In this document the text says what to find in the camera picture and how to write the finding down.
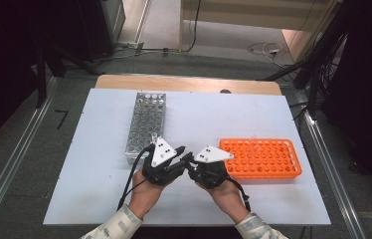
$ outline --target gray floor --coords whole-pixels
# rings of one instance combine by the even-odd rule
[[[171,76],[194,76],[230,78],[240,80],[261,79],[278,70],[270,63],[252,61],[231,61],[228,59],[159,54],[108,60],[94,64],[109,74],[151,74]],[[73,66],[65,78],[60,80],[56,95],[45,114],[36,136],[20,165],[8,192],[0,205],[0,238],[79,238],[94,228],[92,226],[43,226],[42,222],[60,170],[69,149],[72,137],[82,113],[90,88],[94,87],[97,76],[91,76]],[[289,77],[279,79],[282,93],[290,105],[297,103]],[[36,104],[36,94],[32,94],[0,129],[0,171],[22,135]],[[56,110],[69,111],[60,129],[62,115]],[[300,108],[291,108],[296,116]],[[355,209],[368,238],[372,238],[372,176],[348,170],[352,162],[345,140],[333,125],[317,112],[324,139],[334,162],[348,189]],[[301,138],[313,166],[319,189],[324,194],[325,206],[332,221],[330,226],[312,227],[312,238],[350,238],[346,224],[337,205],[331,186],[325,175],[319,156],[304,123]],[[299,238],[302,227],[274,226],[289,238]],[[176,228],[184,232],[184,238],[238,238],[234,228]],[[173,238],[170,234],[160,235],[160,228],[142,228],[137,238]],[[303,238],[309,238],[307,229]]]

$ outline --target black cable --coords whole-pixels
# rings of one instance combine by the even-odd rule
[[[125,198],[127,196],[127,188],[130,185],[130,181],[132,180],[133,173],[134,173],[134,170],[136,169],[137,163],[139,162],[139,160],[143,156],[143,154],[146,153],[147,151],[149,151],[150,149],[152,149],[152,147],[154,147],[154,144],[150,144],[149,146],[145,147],[139,153],[139,155],[137,156],[136,160],[134,161],[133,166],[132,166],[132,169],[131,169],[130,174],[129,174],[129,177],[127,178],[126,186],[124,187],[123,194],[121,194],[120,201],[118,202],[117,210],[121,208],[121,206],[123,205],[124,200],[125,200]]]
[[[309,12],[307,13],[306,19],[304,19],[303,24],[300,26],[300,28],[292,36],[292,39],[291,39],[291,42],[290,42],[290,46],[292,45],[292,42],[294,41],[295,35],[297,35],[297,33],[301,31],[301,29],[304,27],[304,25],[306,25],[307,19],[309,19],[309,15],[312,12],[312,9],[313,9],[313,6],[315,5],[315,2],[316,2],[316,0],[313,0],[312,6],[310,7]]]
[[[199,17],[199,11],[201,9],[201,1],[202,0],[199,0],[198,2],[198,8],[196,10],[196,16],[195,16],[195,24],[194,24],[194,27],[193,27],[193,42],[192,42],[192,45],[189,47],[188,50],[186,51],[179,51],[177,49],[172,49],[172,48],[142,48],[140,49],[140,51],[167,51],[167,52],[171,52],[171,53],[188,53],[190,51],[192,51],[193,47],[195,47],[195,43],[196,43],[196,28],[198,26],[198,17]]]
[[[135,189],[136,187],[138,187],[140,184],[144,183],[145,181],[146,181],[146,178],[143,179],[142,181],[140,181],[138,184],[134,185],[132,188],[130,188],[130,190],[128,190],[128,191],[126,192],[126,196],[127,196],[131,191],[133,191],[133,189]]]
[[[192,45],[189,47],[188,50],[186,50],[186,51],[182,51],[183,53],[188,53],[188,52],[190,52],[190,51],[193,49],[193,47],[195,46],[195,43],[196,43],[196,27],[197,27],[197,25],[198,25],[198,16],[199,16],[199,10],[200,10],[200,9],[201,9],[201,0],[199,0],[199,2],[198,2],[198,8],[197,8],[197,10],[196,10],[195,26],[194,26],[194,28],[193,28],[193,42],[192,42]]]

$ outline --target wire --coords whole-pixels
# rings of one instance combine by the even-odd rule
[[[142,56],[142,55],[151,54],[151,53],[163,53],[163,54],[166,54],[166,53],[171,53],[171,54],[185,54],[185,53],[189,53],[194,48],[195,43],[196,43],[196,32],[197,32],[196,29],[197,29],[197,25],[198,25],[198,17],[199,17],[199,12],[200,12],[200,8],[201,8],[201,1],[202,0],[199,0],[199,2],[198,2],[198,8],[196,10],[195,25],[194,25],[194,30],[193,30],[193,32],[194,32],[193,43],[189,47],[188,50],[186,50],[186,51],[179,51],[177,49],[172,49],[172,48],[171,49],[170,48],[142,48],[142,49],[135,49],[135,48],[126,47],[126,48],[123,48],[121,50],[115,51],[114,53],[122,52],[122,51],[127,51],[127,50],[134,50],[134,51],[140,51],[140,52],[135,53],[133,55],[104,58],[104,59],[98,60],[98,62],[99,61],[110,60],[110,59],[124,59],[124,58],[130,58],[130,57],[137,57],[137,56]]]
[[[146,153],[147,151],[149,151],[150,149],[152,149],[152,147],[154,147],[154,144],[150,144],[149,146],[145,147],[140,153],[139,155],[137,156],[136,160],[134,161],[133,163],[133,166],[132,166],[132,169],[130,170],[130,174],[129,174],[129,177],[127,178],[127,182],[126,182],[126,186],[124,187],[124,190],[123,190],[123,194],[121,194],[121,197],[120,197],[120,200],[118,201],[118,206],[117,206],[117,210],[121,208],[121,206],[123,205],[124,203],[124,200],[128,194],[127,192],[127,188],[129,188],[129,185],[130,185],[130,181],[132,180],[132,177],[133,177],[133,173],[134,173],[134,170],[136,169],[136,165],[137,163],[139,162],[140,158],[143,156],[144,153]]]
[[[147,178],[143,179],[142,181],[140,181],[138,184],[134,185],[132,188],[130,188],[130,190],[128,190],[126,192],[126,195],[128,195],[131,191],[133,191],[133,189],[135,189],[136,187],[138,187],[140,184],[144,183],[145,181],[147,180]]]
[[[292,36],[292,38],[291,38],[291,42],[290,42],[290,44],[289,44],[290,46],[292,45],[292,42],[294,41],[295,35],[297,35],[297,33],[300,32],[301,29],[303,29],[304,25],[306,25],[307,19],[309,19],[309,15],[310,15],[310,13],[311,13],[312,10],[313,10],[313,6],[315,5],[315,2],[316,2],[316,0],[313,0],[313,2],[312,2],[312,6],[310,6],[309,12],[307,13],[306,18],[304,19],[303,24],[301,24],[300,28],[298,28],[298,30],[297,30],[297,31],[294,33],[294,35]]]
[[[197,8],[197,10],[196,10],[195,26],[194,26],[194,28],[193,28],[193,42],[192,42],[192,45],[189,47],[188,50],[186,50],[186,51],[182,51],[182,52],[184,52],[184,53],[188,53],[188,52],[190,52],[190,51],[193,49],[193,47],[195,47],[195,43],[196,43],[196,27],[197,27],[197,25],[198,25],[198,17],[199,17],[199,10],[200,10],[200,9],[201,9],[201,0],[199,0],[199,2],[198,2],[198,8]]]

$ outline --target floor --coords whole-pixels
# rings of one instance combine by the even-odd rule
[[[152,18],[152,14],[149,13],[152,13],[153,9],[155,10],[153,4],[160,2],[158,0],[150,1],[150,11],[146,16],[147,18]],[[173,38],[165,37],[172,33],[165,35],[164,31],[149,30],[147,28],[148,20],[143,23],[144,28],[139,41],[143,41],[148,48],[175,47],[173,42],[167,40]],[[267,59],[264,54],[257,56],[247,50],[247,44],[254,43],[255,36],[251,36],[252,34],[250,34],[250,40],[248,42],[244,41],[243,44],[232,45],[237,41],[228,39],[223,43],[224,45],[221,44],[220,47],[211,48],[205,46],[211,45],[211,38],[214,36],[205,39],[201,34],[203,30],[200,29],[203,28],[198,28],[196,49],[191,54],[170,54],[166,58],[163,58],[161,54],[146,54],[134,58],[108,59],[96,62],[93,66],[109,74],[150,74],[239,80],[261,79],[279,70],[279,66]],[[255,43],[283,41],[277,35],[276,30],[255,29],[255,31],[259,32],[258,37],[261,38],[256,39]],[[154,33],[156,37],[152,38],[151,33]],[[167,45],[157,45],[157,43],[161,43],[158,41],[161,38],[168,41],[166,42]],[[226,54],[225,49],[234,52]],[[283,45],[283,50],[287,51],[286,45]],[[245,56],[247,54],[254,58],[248,58]],[[292,64],[289,59],[286,59],[286,56],[282,60],[279,59],[279,62],[281,64]],[[95,225],[62,227],[45,227],[42,225],[84,103],[89,90],[94,87],[96,82],[96,76],[91,76],[72,64],[67,64],[67,68],[68,72],[65,77],[56,79],[53,98],[48,108],[45,109],[44,117],[38,125],[36,134],[30,139],[30,145],[26,148],[18,165],[19,169],[14,174],[6,194],[0,201],[0,238],[80,238],[95,227]],[[293,107],[299,103],[296,90],[290,83],[294,76],[295,74],[290,74],[290,76],[278,79],[276,82],[286,96],[291,112],[294,116],[297,116],[301,107]],[[36,100],[37,95],[33,93],[0,129],[0,173],[12,157],[12,152],[18,144],[18,140],[35,113]],[[62,120],[62,112],[68,112],[65,120]],[[358,238],[372,238],[372,176],[362,174],[357,170],[349,170],[352,159],[348,154],[345,138],[334,125],[328,122],[322,112],[318,111],[316,113],[323,139],[364,230],[365,237]],[[307,124],[304,121],[299,123],[297,120],[296,127],[300,128],[301,139],[311,161],[313,173],[319,190],[323,194],[325,207],[332,224],[305,228],[305,231],[303,231],[303,227],[299,226],[274,225],[274,228],[280,230],[289,238],[354,238],[349,233]],[[239,238],[233,227],[140,228],[134,238],[172,238],[169,235],[174,232],[182,234],[178,238],[213,238],[215,236],[218,238]]]

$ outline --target sleeve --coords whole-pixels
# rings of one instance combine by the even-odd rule
[[[235,227],[244,239],[287,239],[253,212]]]
[[[107,222],[81,239],[128,239],[142,225],[127,205],[123,205]]]

